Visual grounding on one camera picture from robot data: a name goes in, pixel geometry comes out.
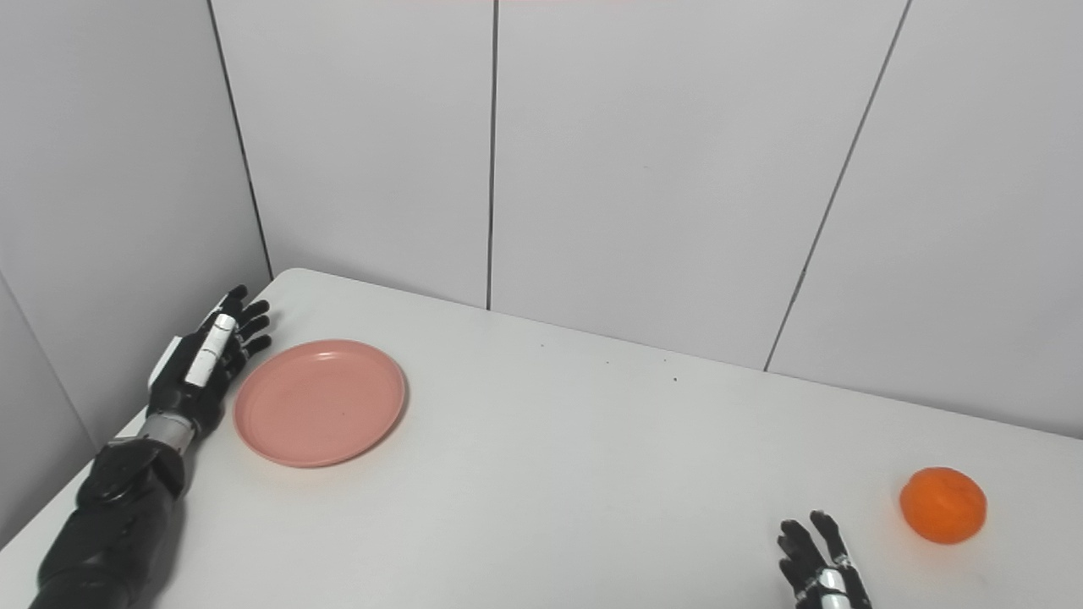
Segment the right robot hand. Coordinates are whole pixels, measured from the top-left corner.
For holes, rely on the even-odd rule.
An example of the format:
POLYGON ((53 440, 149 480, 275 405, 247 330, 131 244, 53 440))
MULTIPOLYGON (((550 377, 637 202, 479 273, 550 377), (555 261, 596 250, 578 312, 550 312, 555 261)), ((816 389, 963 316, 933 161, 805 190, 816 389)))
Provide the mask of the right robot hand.
POLYGON ((792 587, 796 608, 871 608, 839 524, 823 510, 811 511, 809 518, 827 554, 822 554, 809 530, 793 519, 782 521, 777 537, 784 554, 778 566, 792 587))

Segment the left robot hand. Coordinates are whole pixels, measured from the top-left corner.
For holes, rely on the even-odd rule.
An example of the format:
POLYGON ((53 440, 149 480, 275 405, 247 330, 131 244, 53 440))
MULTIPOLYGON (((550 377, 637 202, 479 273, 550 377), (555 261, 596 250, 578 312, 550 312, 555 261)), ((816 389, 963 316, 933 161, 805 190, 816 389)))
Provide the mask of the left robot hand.
POLYGON ((271 346, 271 306, 247 302, 248 289, 224 294, 196 331, 174 337, 148 381, 146 423, 140 432, 181 448, 216 431, 229 387, 249 359, 271 346))

